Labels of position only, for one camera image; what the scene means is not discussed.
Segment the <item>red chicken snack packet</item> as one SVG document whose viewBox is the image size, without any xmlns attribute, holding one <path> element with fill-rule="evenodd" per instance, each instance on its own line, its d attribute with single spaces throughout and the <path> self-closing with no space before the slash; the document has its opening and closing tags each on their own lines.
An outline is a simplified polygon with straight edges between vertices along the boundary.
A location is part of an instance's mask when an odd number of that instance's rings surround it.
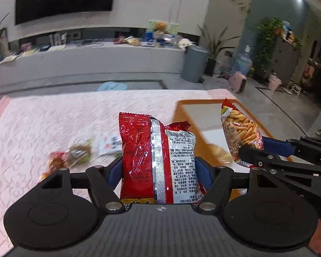
<svg viewBox="0 0 321 257">
<path fill-rule="evenodd" d="M 45 178 L 60 168 L 70 168 L 68 151 L 53 151 L 50 153 L 47 170 L 41 175 L 39 182 L 45 180 Z"/>
</svg>

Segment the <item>orange stick snack bag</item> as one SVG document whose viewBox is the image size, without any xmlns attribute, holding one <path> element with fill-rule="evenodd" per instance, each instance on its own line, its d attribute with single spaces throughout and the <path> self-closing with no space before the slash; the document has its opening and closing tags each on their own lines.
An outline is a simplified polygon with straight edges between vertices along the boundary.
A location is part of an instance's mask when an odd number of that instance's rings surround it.
<svg viewBox="0 0 321 257">
<path fill-rule="evenodd" d="M 224 99 L 221 105 L 221 124 L 234 162 L 247 168 L 252 167 L 253 164 L 240 159 L 239 149 L 244 146 L 258 150 L 264 149 L 263 137 L 258 124 L 246 117 L 228 99 Z"/>
</svg>

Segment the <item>red foil snack bag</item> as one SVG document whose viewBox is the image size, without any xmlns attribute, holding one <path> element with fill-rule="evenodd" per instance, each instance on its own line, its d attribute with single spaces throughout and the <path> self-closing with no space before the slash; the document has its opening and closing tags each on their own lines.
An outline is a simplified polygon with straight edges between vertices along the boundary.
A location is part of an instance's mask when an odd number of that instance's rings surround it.
<svg viewBox="0 0 321 257">
<path fill-rule="evenodd" d="M 190 123 L 164 125 L 146 114 L 120 113 L 120 199 L 133 204 L 195 204 L 203 196 L 195 164 L 196 137 Z"/>
</svg>

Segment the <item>green raisin snack packet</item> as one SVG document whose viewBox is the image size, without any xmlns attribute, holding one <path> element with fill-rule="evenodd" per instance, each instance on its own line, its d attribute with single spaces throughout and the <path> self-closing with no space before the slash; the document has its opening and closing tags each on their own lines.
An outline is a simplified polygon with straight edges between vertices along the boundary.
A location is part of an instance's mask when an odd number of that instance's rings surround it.
<svg viewBox="0 0 321 257">
<path fill-rule="evenodd" d="M 83 143 L 73 144 L 68 150 L 68 161 L 70 166 L 88 163 L 92 155 L 92 139 Z"/>
</svg>

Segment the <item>white latiao snack packet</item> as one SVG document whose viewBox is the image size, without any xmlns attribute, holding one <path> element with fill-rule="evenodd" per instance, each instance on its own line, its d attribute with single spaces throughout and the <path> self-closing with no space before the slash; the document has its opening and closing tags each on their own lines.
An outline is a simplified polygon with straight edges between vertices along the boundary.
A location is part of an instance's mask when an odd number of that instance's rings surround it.
<svg viewBox="0 0 321 257">
<path fill-rule="evenodd" d="M 118 136 L 107 135 L 99 138 L 98 155 L 118 155 L 122 153 L 122 140 Z"/>
</svg>

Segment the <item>orange cardboard box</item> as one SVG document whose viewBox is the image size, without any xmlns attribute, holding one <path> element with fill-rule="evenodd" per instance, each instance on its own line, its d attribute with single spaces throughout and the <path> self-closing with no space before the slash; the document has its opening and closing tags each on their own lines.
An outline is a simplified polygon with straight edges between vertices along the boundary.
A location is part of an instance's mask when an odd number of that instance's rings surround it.
<svg viewBox="0 0 321 257">
<path fill-rule="evenodd" d="M 213 167 L 229 167 L 235 173 L 249 175 L 249 168 L 236 163 L 221 163 L 214 155 L 219 147 L 229 152 L 221 123 L 223 99 L 180 100 L 177 102 L 173 121 L 188 121 L 190 131 L 196 136 L 195 155 Z"/>
</svg>

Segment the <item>pink bucket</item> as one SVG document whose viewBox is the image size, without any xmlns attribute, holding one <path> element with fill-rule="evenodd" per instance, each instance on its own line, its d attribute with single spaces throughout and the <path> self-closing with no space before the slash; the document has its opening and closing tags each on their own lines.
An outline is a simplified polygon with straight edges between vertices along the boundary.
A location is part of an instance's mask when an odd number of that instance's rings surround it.
<svg viewBox="0 0 321 257">
<path fill-rule="evenodd" d="M 270 74 L 269 78 L 268 78 L 268 89 L 271 90 L 271 91 L 276 91 L 276 89 L 278 87 L 280 87 L 282 84 L 282 81 L 276 76 L 276 75 L 273 75 L 273 74 Z"/>
</svg>

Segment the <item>pink lace tablecloth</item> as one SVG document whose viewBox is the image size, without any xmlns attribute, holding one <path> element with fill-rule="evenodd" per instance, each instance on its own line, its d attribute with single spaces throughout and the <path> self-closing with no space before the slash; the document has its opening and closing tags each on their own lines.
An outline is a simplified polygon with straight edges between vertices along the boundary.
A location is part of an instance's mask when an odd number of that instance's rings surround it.
<svg viewBox="0 0 321 257">
<path fill-rule="evenodd" d="M 226 89 L 140 90 L 3 97 L 0 100 L 0 256 L 12 248 L 3 225 L 9 206 L 33 188 L 49 155 L 87 140 L 118 136 L 121 112 L 172 121 L 179 100 L 231 98 Z"/>
</svg>

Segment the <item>blue plastic stool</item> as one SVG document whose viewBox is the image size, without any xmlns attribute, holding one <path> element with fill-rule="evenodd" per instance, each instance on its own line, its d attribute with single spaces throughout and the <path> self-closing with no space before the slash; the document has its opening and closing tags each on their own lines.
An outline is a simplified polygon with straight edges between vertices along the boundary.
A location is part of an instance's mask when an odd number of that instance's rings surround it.
<svg viewBox="0 0 321 257">
<path fill-rule="evenodd" d="M 100 85 L 97 89 L 98 92 L 103 91 L 125 91 L 127 85 L 122 82 L 108 81 Z"/>
</svg>

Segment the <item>dark grey cabinet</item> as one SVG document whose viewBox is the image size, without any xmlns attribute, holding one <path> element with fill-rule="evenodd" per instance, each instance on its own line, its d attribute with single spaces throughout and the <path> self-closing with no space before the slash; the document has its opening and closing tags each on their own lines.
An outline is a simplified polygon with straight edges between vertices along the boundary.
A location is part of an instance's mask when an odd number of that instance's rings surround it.
<svg viewBox="0 0 321 257">
<path fill-rule="evenodd" d="M 287 40 L 277 39 L 268 71 L 281 80 L 282 86 L 286 86 L 292 78 L 299 56 L 299 51 Z"/>
</svg>

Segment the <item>blue water jug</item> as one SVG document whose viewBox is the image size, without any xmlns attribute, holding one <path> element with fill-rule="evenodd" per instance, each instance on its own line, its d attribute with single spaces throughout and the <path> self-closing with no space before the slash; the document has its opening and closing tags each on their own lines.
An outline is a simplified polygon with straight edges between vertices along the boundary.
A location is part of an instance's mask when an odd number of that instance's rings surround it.
<svg viewBox="0 0 321 257">
<path fill-rule="evenodd" d="M 247 76 L 249 70 L 252 67 L 252 60 L 249 52 L 240 53 L 236 56 L 234 64 L 232 65 L 231 74 L 234 75 L 236 72 L 240 72 L 244 76 Z"/>
</svg>

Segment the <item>grey trash bin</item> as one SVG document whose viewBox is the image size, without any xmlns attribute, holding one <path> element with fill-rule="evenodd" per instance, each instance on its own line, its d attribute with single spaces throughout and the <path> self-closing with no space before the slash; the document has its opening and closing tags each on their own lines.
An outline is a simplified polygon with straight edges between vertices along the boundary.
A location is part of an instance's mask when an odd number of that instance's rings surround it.
<svg viewBox="0 0 321 257">
<path fill-rule="evenodd" d="M 207 62 L 208 51 L 200 46 L 191 45 L 185 51 L 181 77 L 192 83 L 202 81 Z"/>
</svg>

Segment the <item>potted snake plant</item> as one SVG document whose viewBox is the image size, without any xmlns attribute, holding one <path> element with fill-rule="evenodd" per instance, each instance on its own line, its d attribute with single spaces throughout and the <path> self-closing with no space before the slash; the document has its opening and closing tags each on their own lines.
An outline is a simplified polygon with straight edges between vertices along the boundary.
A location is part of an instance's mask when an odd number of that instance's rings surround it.
<svg viewBox="0 0 321 257">
<path fill-rule="evenodd" d="M 205 40 L 204 48 L 208 51 L 208 61 L 204 74 L 212 77 L 219 54 L 226 49 L 234 49 L 234 46 L 227 46 L 226 43 L 238 39 L 240 36 L 225 38 L 224 35 L 228 30 L 228 26 L 226 26 L 219 35 L 216 35 L 215 33 L 210 35 L 206 24 L 203 26 L 198 25 L 198 29 L 201 32 L 201 37 Z"/>
</svg>

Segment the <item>white wifi router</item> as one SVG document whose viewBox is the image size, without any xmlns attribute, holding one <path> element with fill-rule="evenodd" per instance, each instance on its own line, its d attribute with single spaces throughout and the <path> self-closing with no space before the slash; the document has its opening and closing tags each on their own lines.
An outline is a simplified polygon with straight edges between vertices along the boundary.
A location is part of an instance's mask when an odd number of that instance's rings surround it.
<svg viewBox="0 0 321 257">
<path fill-rule="evenodd" d="M 67 46 L 67 33 L 55 33 L 49 35 L 50 48 L 49 51 L 60 51 Z"/>
</svg>

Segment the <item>brown teddy bear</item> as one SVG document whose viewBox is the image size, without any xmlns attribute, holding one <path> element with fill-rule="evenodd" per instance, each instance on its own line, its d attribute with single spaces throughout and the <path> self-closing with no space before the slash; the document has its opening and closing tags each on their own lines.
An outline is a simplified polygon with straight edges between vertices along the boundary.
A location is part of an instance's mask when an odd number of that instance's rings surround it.
<svg viewBox="0 0 321 257">
<path fill-rule="evenodd" d="M 156 21 L 153 25 L 153 31 L 165 32 L 168 24 L 162 21 Z"/>
</svg>

